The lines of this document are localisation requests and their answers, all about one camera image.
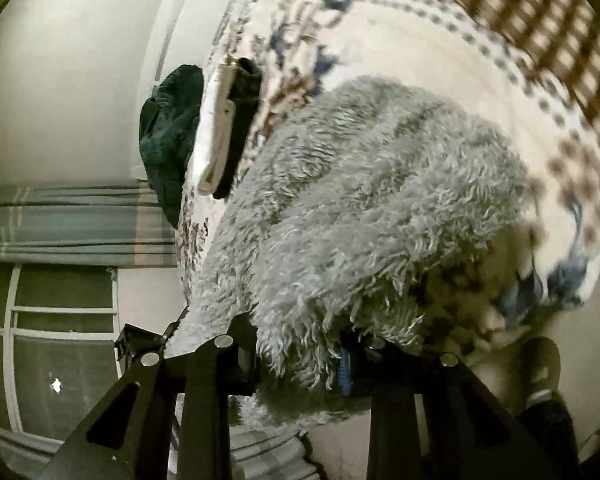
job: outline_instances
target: white wall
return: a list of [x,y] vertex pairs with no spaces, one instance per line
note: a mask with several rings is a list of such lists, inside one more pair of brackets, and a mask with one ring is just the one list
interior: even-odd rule
[[129,323],[162,333],[186,306],[178,269],[120,269],[120,328]]
[[0,15],[0,184],[128,179],[161,1],[10,1]]

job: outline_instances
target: patterned bedsheet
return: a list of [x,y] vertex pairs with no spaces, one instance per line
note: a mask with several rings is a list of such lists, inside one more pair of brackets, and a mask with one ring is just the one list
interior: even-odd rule
[[[362,74],[453,99],[511,138],[528,166],[519,225],[421,291],[443,349],[471,362],[519,337],[520,322],[589,298],[600,272],[600,20],[586,0],[231,0],[214,45],[205,78],[227,54],[264,72],[236,184],[291,113]],[[187,298],[225,206],[184,187]]]

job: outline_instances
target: striped curtain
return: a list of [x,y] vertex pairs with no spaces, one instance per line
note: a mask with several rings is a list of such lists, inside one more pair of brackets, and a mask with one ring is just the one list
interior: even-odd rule
[[172,267],[174,231],[147,184],[0,187],[0,261]]

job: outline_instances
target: foot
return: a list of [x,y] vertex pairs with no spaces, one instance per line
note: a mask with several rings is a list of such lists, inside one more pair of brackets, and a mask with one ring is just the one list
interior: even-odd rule
[[560,383],[560,351],[546,337],[535,337],[522,345],[522,392],[525,407],[555,397]]

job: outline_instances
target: shaggy fur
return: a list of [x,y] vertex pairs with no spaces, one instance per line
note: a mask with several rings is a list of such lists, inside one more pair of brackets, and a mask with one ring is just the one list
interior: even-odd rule
[[244,423],[315,424],[363,409],[331,390],[341,330],[412,346],[423,311],[411,285],[516,222],[524,179],[493,124],[418,88],[348,82],[267,142],[168,353],[251,312],[265,370],[256,396],[240,400]]

